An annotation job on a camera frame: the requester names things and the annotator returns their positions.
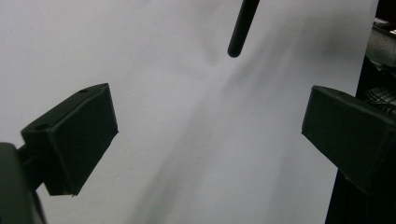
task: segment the screw hole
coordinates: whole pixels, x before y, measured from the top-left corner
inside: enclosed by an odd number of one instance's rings
[[[46,130],[48,127],[49,127],[48,124],[41,124],[41,125],[38,125],[37,127],[35,127],[35,130],[36,131],[43,131],[43,130]]]

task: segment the white surface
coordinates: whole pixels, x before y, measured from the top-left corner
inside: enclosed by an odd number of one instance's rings
[[[51,224],[324,223],[335,167],[301,134],[312,85],[353,94],[375,0],[0,3],[0,141],[108,82],[120,133]]]

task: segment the white tabletop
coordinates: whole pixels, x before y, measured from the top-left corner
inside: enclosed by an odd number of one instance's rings
[[[0,3],[0,141],[75,91],[110,85],[120,133],[50,224],[319,224],[336,168],[301,135],[310,89],[354,94],[375,0]]]

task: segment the black rod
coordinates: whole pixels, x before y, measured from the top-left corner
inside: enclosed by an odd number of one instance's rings
[[[233,29],[233,37],[231,38],[230,45],[228,47],[228,55],[233,58],[236,58],[241,54],[245,40],[248,36],[248,29],[253,21],[259,2],[260,0],[244,0],[242,3],[235,28]]]

